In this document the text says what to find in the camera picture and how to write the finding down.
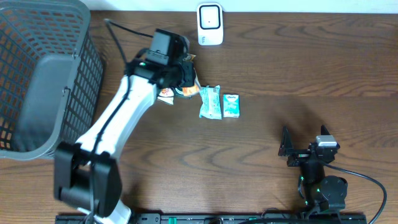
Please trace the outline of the yellow wet wipes pack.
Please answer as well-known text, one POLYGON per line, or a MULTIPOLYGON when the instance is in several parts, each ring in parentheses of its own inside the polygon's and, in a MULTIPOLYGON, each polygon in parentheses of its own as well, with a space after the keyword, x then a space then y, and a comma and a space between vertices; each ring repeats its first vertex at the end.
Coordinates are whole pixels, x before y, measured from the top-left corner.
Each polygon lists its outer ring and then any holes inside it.
MULTIPOLYGON (((197 77, 197 72, 195 70, 195 68, 193 68, 194 71, 194 77, 197 77)), ((168 105, 173 105, 174 104, 174 91, 173 88, 164 88, 161 89, 157 99, 159 101, 163 101, 164 103, 168 104, 168 105)))

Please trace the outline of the dark green round-logo box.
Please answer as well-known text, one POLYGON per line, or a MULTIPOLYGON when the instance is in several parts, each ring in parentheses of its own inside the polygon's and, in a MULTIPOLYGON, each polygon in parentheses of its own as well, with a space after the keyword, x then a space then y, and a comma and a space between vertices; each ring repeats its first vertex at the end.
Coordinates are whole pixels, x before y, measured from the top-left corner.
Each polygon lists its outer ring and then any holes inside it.
POLYGON ((183 99, 191 99, 192 97, 190 95, 185 96, 183 93, 183 88, 173 88, 174 91, 174 96, 177 98, 183 98, 183 99))

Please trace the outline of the small teal tissue pack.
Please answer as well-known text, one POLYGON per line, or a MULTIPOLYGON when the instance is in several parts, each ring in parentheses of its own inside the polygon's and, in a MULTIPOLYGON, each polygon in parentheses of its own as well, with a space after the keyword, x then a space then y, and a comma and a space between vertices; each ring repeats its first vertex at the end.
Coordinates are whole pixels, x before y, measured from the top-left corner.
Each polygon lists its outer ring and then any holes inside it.
POLYGON ((239 95, 223 95, 223 116, 225 118, 238 118, 239 115, 239 95))

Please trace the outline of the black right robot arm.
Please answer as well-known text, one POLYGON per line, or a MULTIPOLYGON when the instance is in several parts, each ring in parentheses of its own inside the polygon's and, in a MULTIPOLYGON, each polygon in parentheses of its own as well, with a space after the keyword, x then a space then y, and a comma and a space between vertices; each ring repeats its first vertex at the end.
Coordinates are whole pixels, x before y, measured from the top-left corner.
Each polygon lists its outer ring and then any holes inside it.
POLYGON ((300 168, 298 192, 306 202, 302 212, 305 219, 316 215, 337 215, 346 206, 347 181, 335 175, 326 176, 324 170, 335 160, 339 148, 340 145, 324 125, 321 126, 321 134, 306 149, 294 148, 288 129, 282 129, 278 155, 287 158, 289 167, 300 168))

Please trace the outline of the teal snack wrapper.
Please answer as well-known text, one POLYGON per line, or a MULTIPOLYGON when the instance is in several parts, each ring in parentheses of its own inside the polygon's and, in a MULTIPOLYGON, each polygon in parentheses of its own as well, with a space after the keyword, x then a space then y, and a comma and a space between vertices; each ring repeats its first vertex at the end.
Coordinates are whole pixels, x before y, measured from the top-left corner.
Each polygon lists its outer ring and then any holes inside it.
POLYGON ((220 104, 220 86, 206 86, 200 90, 202 105, 199 117, 208 119, 222 119, 220 104))

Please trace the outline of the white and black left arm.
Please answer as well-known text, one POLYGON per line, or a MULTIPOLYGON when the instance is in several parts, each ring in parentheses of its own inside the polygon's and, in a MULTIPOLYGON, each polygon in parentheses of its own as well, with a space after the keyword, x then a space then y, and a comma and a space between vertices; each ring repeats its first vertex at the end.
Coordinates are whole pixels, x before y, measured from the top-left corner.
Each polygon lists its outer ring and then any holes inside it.
POLYGON ((74 144, 61 143, 54 158, 54 197, 85 215, 80 223, 128 223, 121 201, 118 162, 142 115, 164 88, 191 87, 196 71, 184 36, 153 36, 128 63, 118 92, 74 144))

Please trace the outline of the orange tissue pack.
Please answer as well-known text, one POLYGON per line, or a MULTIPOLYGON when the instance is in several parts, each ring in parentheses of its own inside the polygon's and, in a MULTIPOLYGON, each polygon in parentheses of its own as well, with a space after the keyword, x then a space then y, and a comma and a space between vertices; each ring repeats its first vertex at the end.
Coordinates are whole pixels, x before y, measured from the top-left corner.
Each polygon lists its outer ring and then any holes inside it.
POLYGON ((195 78, 193 86, 182 88, 183 96, 185 97, 196 95, 197 93, 200 92, 200 90, 201 90, 201 85, 198 81, 198 77, 195 78))

